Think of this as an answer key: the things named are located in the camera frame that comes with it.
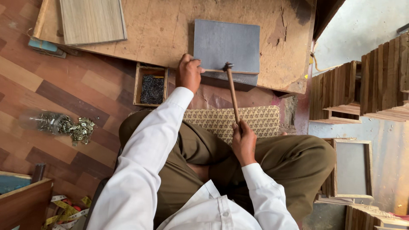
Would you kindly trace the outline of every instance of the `blue object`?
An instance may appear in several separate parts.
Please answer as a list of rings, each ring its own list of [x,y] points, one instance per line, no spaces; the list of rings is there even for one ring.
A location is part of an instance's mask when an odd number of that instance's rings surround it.
[[[14,191],[29,185],[31,179],[20,178],[17,176],[0,175],[0,194]]]

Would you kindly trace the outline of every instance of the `concrete floor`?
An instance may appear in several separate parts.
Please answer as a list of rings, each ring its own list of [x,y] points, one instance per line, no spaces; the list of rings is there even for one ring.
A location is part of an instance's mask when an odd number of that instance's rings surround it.
[[[321,69],[361,60],[379,44],[397,37],[409,23],[407,0],[346,0],[318,39],[315,55]],[[310,122],[308,134],[321,138],[356,137],[373,143],[374,200],[380,209],[407,214],[409,199],[409,122],[362,117],[362,124]]]

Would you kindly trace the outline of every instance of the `knee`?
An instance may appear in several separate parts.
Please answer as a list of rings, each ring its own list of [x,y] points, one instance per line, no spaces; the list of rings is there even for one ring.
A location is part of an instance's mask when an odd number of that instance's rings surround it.
[[[325,168],[325,171],[332,170],[336,162],[336,152],[334,148],[325,140],[316,136],[307,135],[306,143],[309,148],[314,149],[314,159],[319,161],[318,165]]]

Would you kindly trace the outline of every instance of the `measuring tape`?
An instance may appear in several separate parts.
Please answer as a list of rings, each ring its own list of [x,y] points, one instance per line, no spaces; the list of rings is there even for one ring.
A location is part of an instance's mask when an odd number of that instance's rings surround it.
[[[56,204],[57,206],[59,206],[60,208],[65,209],[64,214],[63,215],[57,215],[57,216],[53,216],[48,218],[45,221],[45,225],[43,226],[43,228],[46,228],[47,225],[52,224],[52,223],[56,223],[57,221],[71,221],[69,223],[63,223],[63,224],[54,224],[54,226],[52,227],[53,230],[67,230],[72,228],[78,221],[78,219],[81,216],[84,216],[86,214],[88,214],[89,212],[89,208],[91,207],[91,199],[88,198],[87,196],[85,196],[84,198],[81,199],[81,201],[84,203],[84,205],[86,207],[88,207],[87,209],[84,209],[82,211],[78,211],[75,208],[73,208],[72,206],[70,206],[69,204],[61,201],[63,199],[66,199],[67,197],[64,195],[58,195],[58,196],[53,196],[51,198],[51,202],[53,202],[54,204]]]

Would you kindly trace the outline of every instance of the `hand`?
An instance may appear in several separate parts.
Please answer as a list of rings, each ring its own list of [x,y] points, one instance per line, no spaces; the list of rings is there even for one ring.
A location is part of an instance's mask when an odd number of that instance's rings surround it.
[[[240,134],[240,129],[236,123],[233,123],[233,152],[236,155],[241,167],[257,163],[254,158],[256,150],[257,135],[252,131],[250,126],[244,121],[240,120],[240,127],[243,131]]]
[[[176,87],[188,88],[195,94],[200,85],[200,74],[205,72],[205,69],[200,67],[201,62],[199,59],[193,59],[190,54],[184,54],[176,72]]]

